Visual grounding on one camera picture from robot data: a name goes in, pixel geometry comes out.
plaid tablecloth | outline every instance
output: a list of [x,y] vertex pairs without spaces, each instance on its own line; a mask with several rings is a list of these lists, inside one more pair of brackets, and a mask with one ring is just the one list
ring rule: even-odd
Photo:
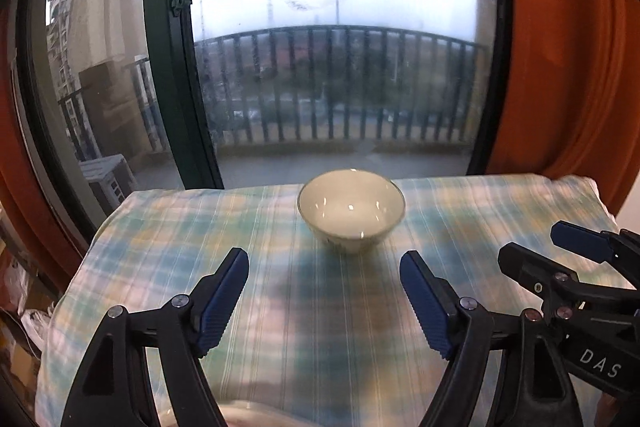
[[[202,360],[219,402],[249,400],[324,427],[416,427],[445,368],[420,330],[399,276],[400,256],[420,251],[437,277],[492,311],[519,314],[540,300],[500,274],[509,241],[578,271],[623,285],[599,266],[551,244],[565,219],[616,226],[585,178],[534,175],[401,180],[402,223],[369,255],[328,252],[302,221],[299,185],[135,192],[98,231],[57,305],[38,377],[36,419],[59,425],[86,346],[110,306],[161,306],[213,273],[231,247],[250,275],[222,343]],[[473,425],[484,425],[498,354],[488,364]],[[156,350],[149,364],[158,410],[170,407]],[[577,384],[591,424],[596,390]]]

window glass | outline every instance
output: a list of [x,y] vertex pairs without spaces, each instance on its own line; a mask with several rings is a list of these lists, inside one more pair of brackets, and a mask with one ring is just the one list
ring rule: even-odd
[[465,174],[495,0],[193,0],[225,187]]
[[182,188],[148,60],[143,1],[47,0],[44,22],[50,77],[37,78],[40,97],[57,106],[57,122],[47,124],[66,136],[55,147],[75,160],[67,176],[90,188],[84,206],[99,207],[104,219],[133,190]]

blue gripper pad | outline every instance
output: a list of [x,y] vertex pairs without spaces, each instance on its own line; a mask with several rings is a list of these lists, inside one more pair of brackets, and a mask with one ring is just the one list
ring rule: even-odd
[[551,241],[556,247],[577,253],[596,263],[610,261],[613,256],[605,235],[566,221],[558,221],[551,227]]
[[450,360],[455,349],[450,333],[458,321],[455,303],[415,250],[406,252],[400,260],[400,281],[429,347]]
[[219,275],[217,288],[214,289],[209,302],[200,316],[199,336],[196,341],[196,352],[200,357],[216,347],[222,339],[226,325],[231,318],[236,303],[240,298],[247,277],[249,277],[249,256],[244,250],[233,249],[220,265],[214,277]]

white ceramic bowl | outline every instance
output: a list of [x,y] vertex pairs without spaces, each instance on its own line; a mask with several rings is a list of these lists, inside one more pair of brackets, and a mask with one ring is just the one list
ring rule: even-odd
[[391,181],[356,169],[320,174],[298,195],[298,210],[316,237],[348,253],[382,241],[404,208],[402,192]]

metal railing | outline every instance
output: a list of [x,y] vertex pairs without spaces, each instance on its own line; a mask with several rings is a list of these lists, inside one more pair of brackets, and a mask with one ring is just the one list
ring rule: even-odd
[[162,124],[158,99],[149,68],[149,58],[143,57],[125,66],[131,75],[131,83],[136,93],[136,102],[145,125],[146,135],[156,152],[166,151],[169,142]]
[[[73,115],[67,106],[67,102],[71,102],[73,107]],[[89,131],[84,123],[84,108],[81,108],[82,89],[77,89],[58,100],[58,105],[65,119],[66,132],[74,146],[76,159],[78,161],[95,160],[100,153],[94,147],[94,142],[89,136]]]
[[470,138],[466,124],[482,52],[474,42],[313,25],[240,32],[195,47],[216,143]]

